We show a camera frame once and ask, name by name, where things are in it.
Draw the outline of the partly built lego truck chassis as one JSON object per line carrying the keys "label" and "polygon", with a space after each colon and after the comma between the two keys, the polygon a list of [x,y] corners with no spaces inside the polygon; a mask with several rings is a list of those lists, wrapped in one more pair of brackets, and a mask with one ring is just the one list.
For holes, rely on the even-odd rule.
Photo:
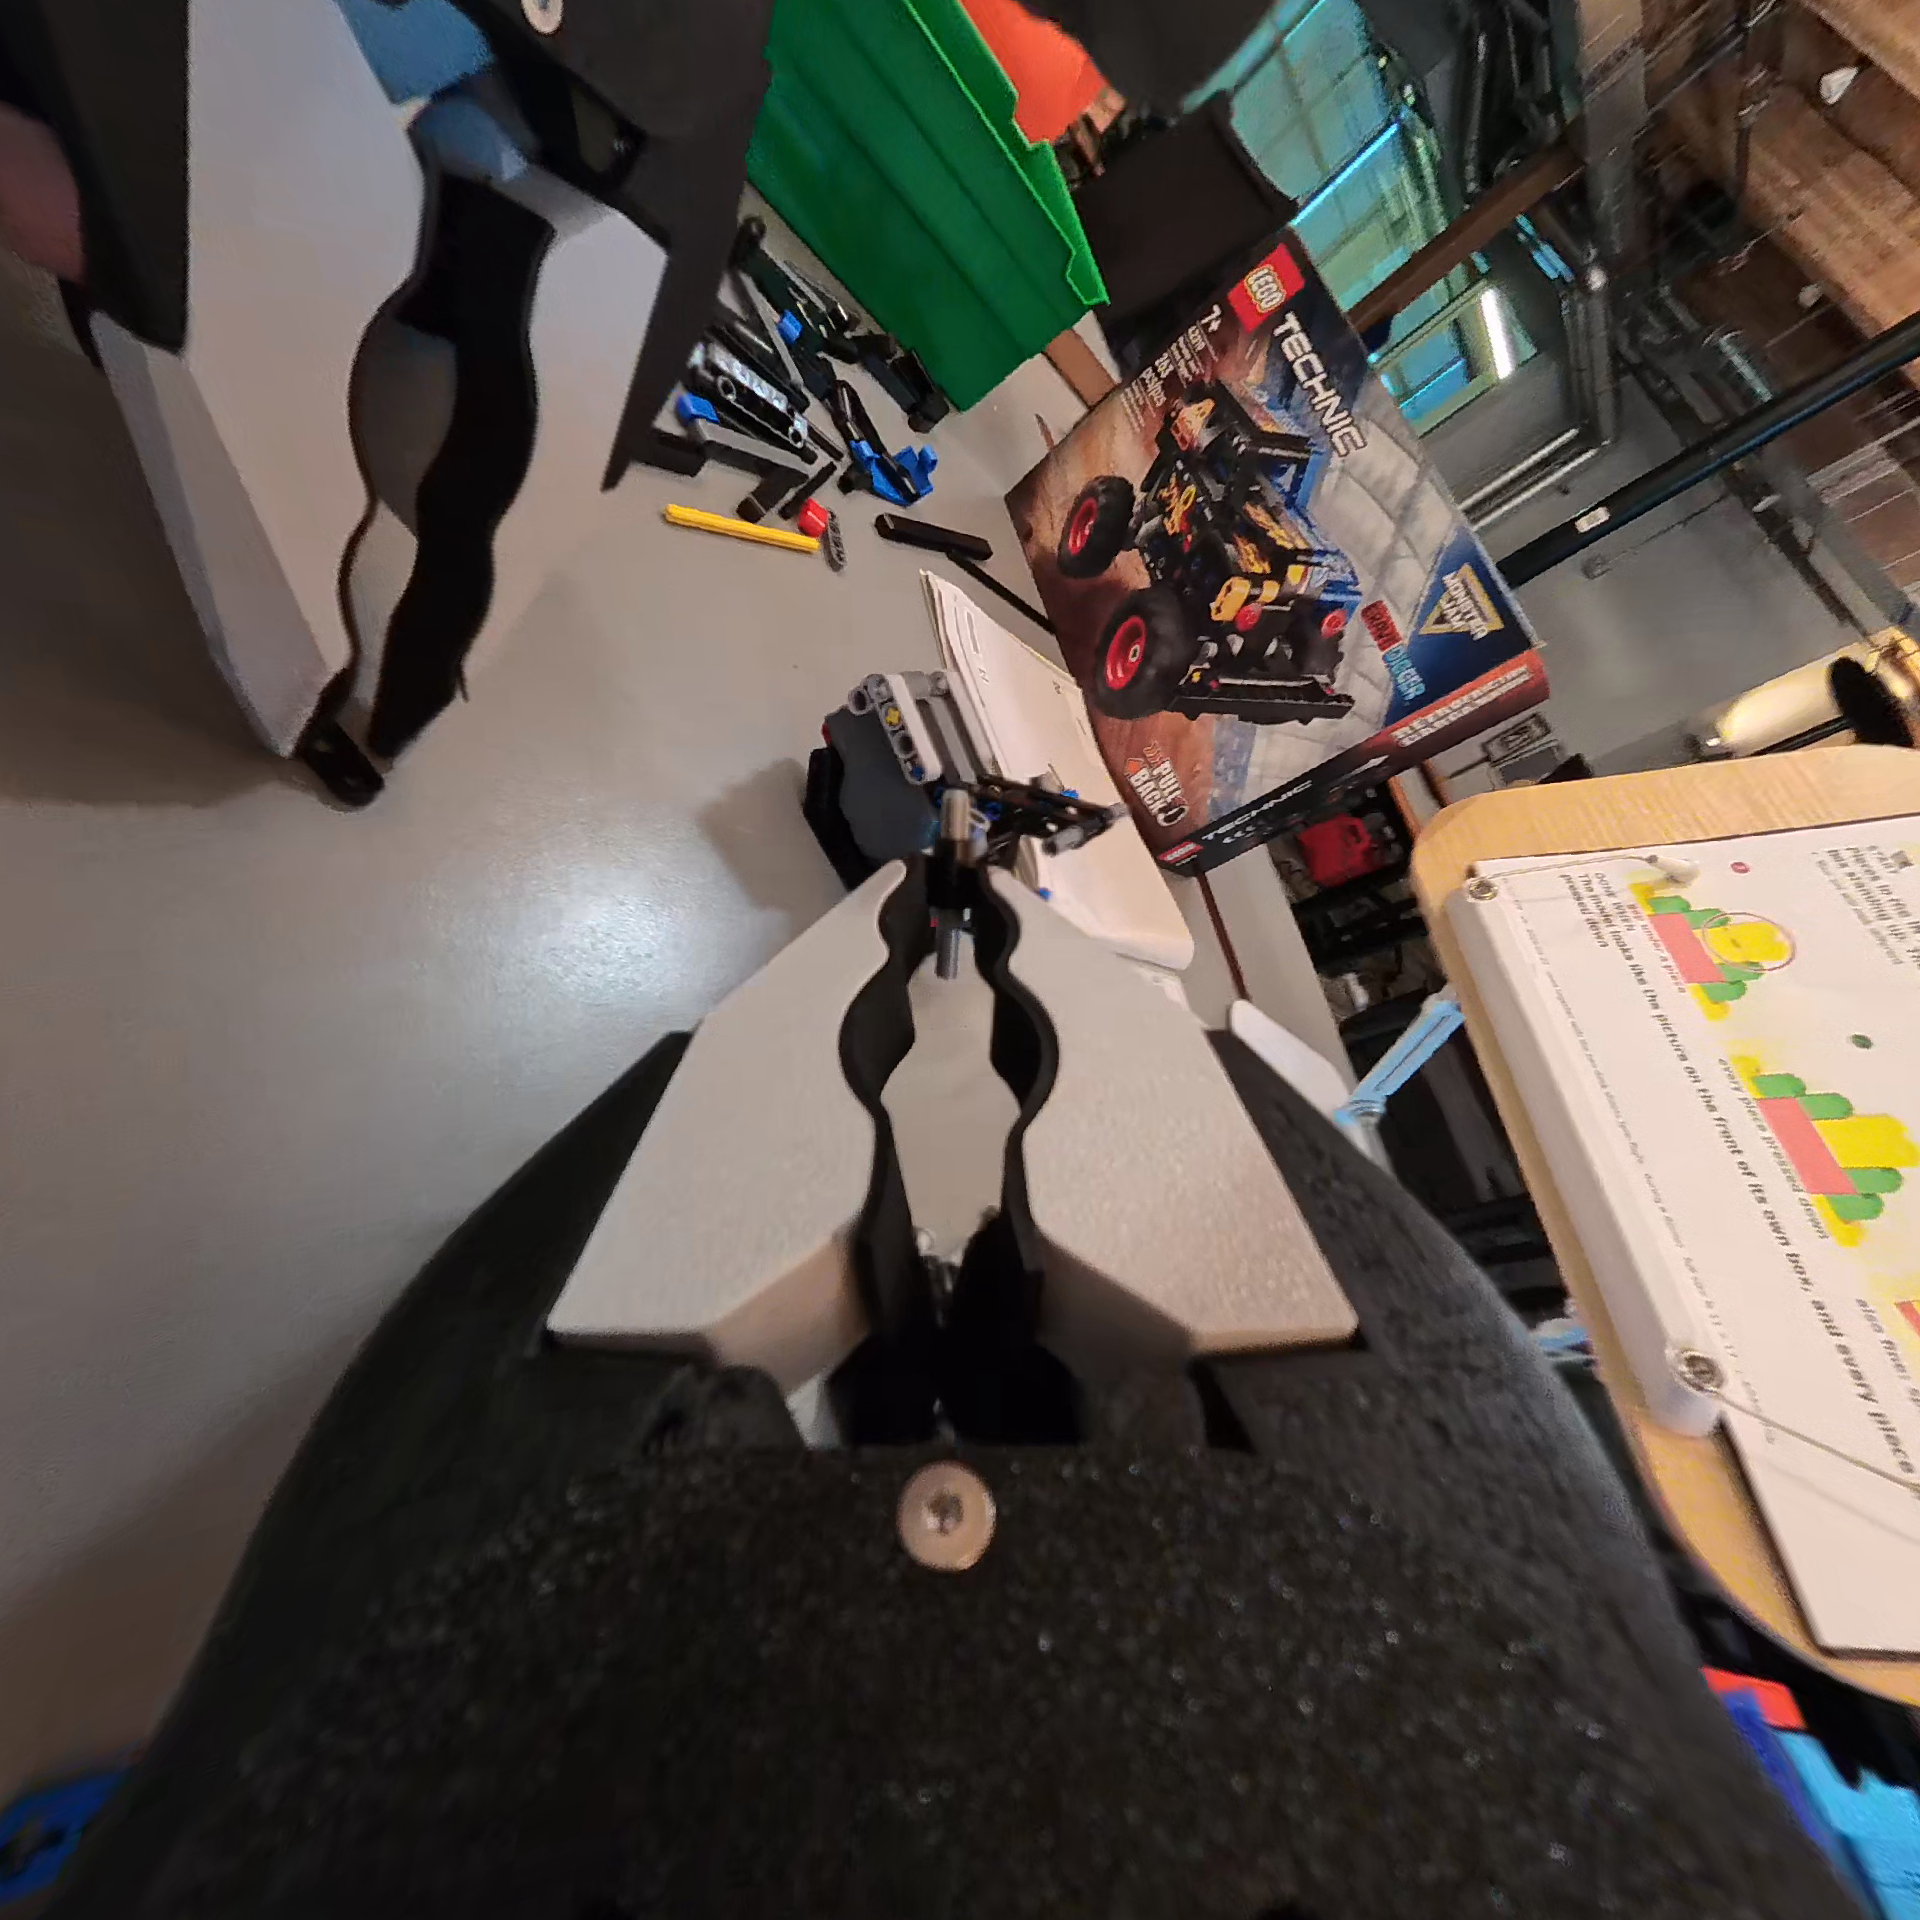
{"label": "partly built lego truck chassis", "polygon": [[1115,801],[1084,801],[1055,770],[1002,772],[986,715],[947,667],[868,674],[823,720],[808,758],[803,819],[847,892],[945,842],[951,792],[968,806],[966,852],[980,868],[1042,874],[1120,826]]}

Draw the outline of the yellow lego axle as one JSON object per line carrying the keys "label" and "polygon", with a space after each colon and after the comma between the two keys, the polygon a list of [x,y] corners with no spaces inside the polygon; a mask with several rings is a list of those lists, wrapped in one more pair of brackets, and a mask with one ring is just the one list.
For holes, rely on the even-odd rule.
{"label": "yellow lego axle", "polygon": [[660,519],[667,527],[704,537],[722,537],[736,545],[755,545],[784,553],[818,559],[823,542],[816,536],[796,532],[776,524],[728,516],[720,513],[696,510],[681,503],[666,503]]}

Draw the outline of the long thin black axle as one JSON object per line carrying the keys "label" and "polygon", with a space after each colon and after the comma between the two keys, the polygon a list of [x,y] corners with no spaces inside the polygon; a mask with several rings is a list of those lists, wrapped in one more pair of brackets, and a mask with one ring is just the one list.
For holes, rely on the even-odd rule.
{"label": "long thin black axle", "polygon": [[1009,585],[999,584],[999,580],[996,580],[994,576],[990,576],[990,572],[988,572],[980,562],[977,562],[974,559],[968,559],[968,556],[956,556],[956,559],[951,559],[951,562],[954,562],[956,567],[960,567],[960,569],[963,569],[963,572],[966,572],[966,575],[968,575],[968,576],[970,576],[977,585],[980,585],[986,593],[990,593],[993,596],[996,596],[1004,606],[1009,606],[1009,609],[1018,611],[1023,617],[1026,617],[1033,627],[1039,627],[1039,630],[1040,630],[1040,632],[1044,632],[1047,635],[1057,635],[1057,633],[1059,633],[1059,632],[1055,630],[1052,619],[1047,617],[1047,614],[1044,614],[1042,609],[1036,609],[1036,606],[1033,606],[1032,602],[1026,602],[1020,593],[1016,593],[1012,587],[1009,587]]}

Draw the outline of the white instruction booklet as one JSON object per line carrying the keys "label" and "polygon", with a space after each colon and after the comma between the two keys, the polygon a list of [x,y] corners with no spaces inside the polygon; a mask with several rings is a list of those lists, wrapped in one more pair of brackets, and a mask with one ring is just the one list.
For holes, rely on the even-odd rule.
{"label": "white instruction booklet", "polygon": [[1193,938],[1097,748],[1082,689],[1006,632],[940,575],[921,587],[968,735],[996,778],[1071,788],[1082,803],[1119,807],[1084,849],[1042,852],[1025,842],[1020,880],[1071,924],[1120,955],[1169,974],[1193,961]]}

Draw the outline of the lego set box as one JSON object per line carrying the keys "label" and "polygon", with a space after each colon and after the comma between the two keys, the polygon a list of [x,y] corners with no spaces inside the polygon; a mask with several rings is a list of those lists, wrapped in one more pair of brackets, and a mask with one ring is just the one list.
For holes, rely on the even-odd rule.
{"label": "lego set box", "polygon": [[1183,319],[1004,506],[1144,842],[1206,874],[1550,687],[1299,235]]}

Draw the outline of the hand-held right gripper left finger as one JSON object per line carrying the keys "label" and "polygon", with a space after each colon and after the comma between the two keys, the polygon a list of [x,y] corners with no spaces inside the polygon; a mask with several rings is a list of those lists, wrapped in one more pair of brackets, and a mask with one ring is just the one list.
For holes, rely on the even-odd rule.
{"label": "hand-held right gripper left finger", "polygon": [[889,863],[702,1020],[547,1314],[554,1339],[748,1364],[783,1391],[868,1336],[929,1351],[882,1104],[929,947],[927,863]]}

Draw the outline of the green plastic bin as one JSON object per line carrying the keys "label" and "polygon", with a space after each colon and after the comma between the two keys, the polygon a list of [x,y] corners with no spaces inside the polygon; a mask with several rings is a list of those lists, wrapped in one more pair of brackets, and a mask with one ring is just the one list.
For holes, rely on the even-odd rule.
{"label": "green plastic bin", "polygon": [[1110,297],[958,2],[779,2],[751,180],[968,412]]}

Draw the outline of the small black lego connector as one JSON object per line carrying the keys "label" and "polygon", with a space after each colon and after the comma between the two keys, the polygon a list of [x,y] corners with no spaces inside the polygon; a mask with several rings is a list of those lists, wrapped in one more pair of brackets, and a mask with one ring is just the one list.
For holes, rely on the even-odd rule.
{"label": "small black lego connector", "polygon": [[319,788],[346,809],[371,807],[387,786],[371,754],[337,719],[316,719],[302,732],[295,762]]}

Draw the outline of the pile of lego beams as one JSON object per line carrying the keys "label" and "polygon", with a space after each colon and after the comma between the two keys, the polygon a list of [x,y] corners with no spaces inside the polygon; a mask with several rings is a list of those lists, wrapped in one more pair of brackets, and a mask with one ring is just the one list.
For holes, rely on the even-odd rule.
{"label": "pile of lego beams", "polygon": [[852,435],[887,450],[930,446],[948,412],[921,356],[770,248],[751,212],[681,374],[619,458],[683,479],[745,474],[739,516],[793,524],[804,497],[839,490]]}

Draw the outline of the white document stand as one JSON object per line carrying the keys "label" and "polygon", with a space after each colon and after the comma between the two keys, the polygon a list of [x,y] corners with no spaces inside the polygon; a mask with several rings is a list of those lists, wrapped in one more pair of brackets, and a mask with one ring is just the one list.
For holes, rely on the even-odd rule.
{"label": "white document stand", "polygon": [[1395,1039],[1382,1062],[1355,1084],[1312,1048],[1299,1041],[1249,999],[1230,1010],[1230,1033],[1249,1048],[1265,1067],[1300,1094],[1358,1148],[1375,1150],[1388,1104],[1452,1043],[1466,1026],[1466,1015],[1452,992],[1436,992],[1420,1003],[1412,1022]]}

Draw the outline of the laminated instruction sheet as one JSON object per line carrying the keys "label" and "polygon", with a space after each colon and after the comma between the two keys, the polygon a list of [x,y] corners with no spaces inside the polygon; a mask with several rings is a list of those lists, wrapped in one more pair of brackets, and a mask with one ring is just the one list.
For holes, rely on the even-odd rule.
{"label": "laminated instruction sheet", "polygon": [[1828,1652],[1918,1650],[1916,817],[1482,863],[1448,903],[1649,1415]]}

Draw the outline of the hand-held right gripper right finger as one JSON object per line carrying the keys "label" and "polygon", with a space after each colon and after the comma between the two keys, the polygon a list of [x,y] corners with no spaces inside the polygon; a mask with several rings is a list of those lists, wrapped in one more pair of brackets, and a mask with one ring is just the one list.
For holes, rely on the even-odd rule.
{"label": "hand-held right gripper right finger", "polygon": [[1040,1342],[1082,1383],[1348,1345],[1358,1312],[1184,990],[1020,880],[993,890],[1011,992],[1052,1041],[1018,1143]]}

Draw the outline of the person's left hand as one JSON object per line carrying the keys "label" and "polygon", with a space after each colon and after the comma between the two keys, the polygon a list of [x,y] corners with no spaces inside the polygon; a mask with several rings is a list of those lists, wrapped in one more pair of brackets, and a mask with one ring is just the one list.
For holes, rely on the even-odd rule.
{"label": "person's left hand", "polygon": [[2,103],[2,243],[24,263],[86,283],[81,188],[58,134]]}

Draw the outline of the black lego connector grey axles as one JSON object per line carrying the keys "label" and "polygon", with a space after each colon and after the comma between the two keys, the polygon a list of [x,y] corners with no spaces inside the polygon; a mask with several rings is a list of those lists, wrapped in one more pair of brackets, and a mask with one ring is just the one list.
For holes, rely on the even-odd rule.
{"label": "black lego connector grey axles", "polygon": [[993,819],[974,785],[948,785],[929,852],[929,918],[940,982],[963,972],[980,876],[993,863]]}

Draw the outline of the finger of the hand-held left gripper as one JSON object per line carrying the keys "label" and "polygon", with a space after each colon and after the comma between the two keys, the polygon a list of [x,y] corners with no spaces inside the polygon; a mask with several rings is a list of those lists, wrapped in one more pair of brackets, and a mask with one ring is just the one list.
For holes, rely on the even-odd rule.
{"label": "finger of the hand-held left gripper", "polygon": [[342,708],[374,487],[352,378],[416,263],[423,175],[332,2],[185,10],[184,344],[91,324],[214,664],[284,759],[360,759]]}
{"label": "finger of the hand-held left gripper", "polygon": [[368,332],[374,758],[410,753],[600,536],[663,263],[537,168],[430,168],[416,268]]}

